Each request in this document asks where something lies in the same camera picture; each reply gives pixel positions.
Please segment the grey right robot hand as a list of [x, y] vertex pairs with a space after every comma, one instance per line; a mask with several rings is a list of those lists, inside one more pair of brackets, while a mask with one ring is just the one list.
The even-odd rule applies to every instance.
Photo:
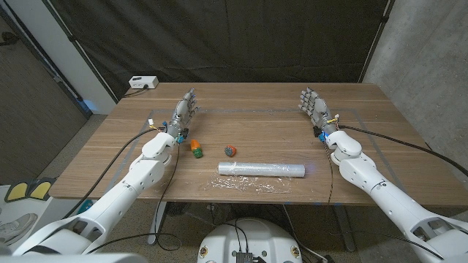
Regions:
[[314, 136], [321, 142], [339, 130], [339, 115], [332, 115], [325, 100], [310, 88], [301, 92], [299, 109], [304, 111], [313, 125]]

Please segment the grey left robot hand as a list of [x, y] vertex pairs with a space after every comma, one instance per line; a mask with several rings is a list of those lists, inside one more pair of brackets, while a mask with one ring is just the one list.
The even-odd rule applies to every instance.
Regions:
[[167, 123], [166, 133], [178, 138], [184, 129], [188, 129], [191, 119], [198, 111], [195, 89], [191, 88], [185, 93], [176, 105], [171, 119]]

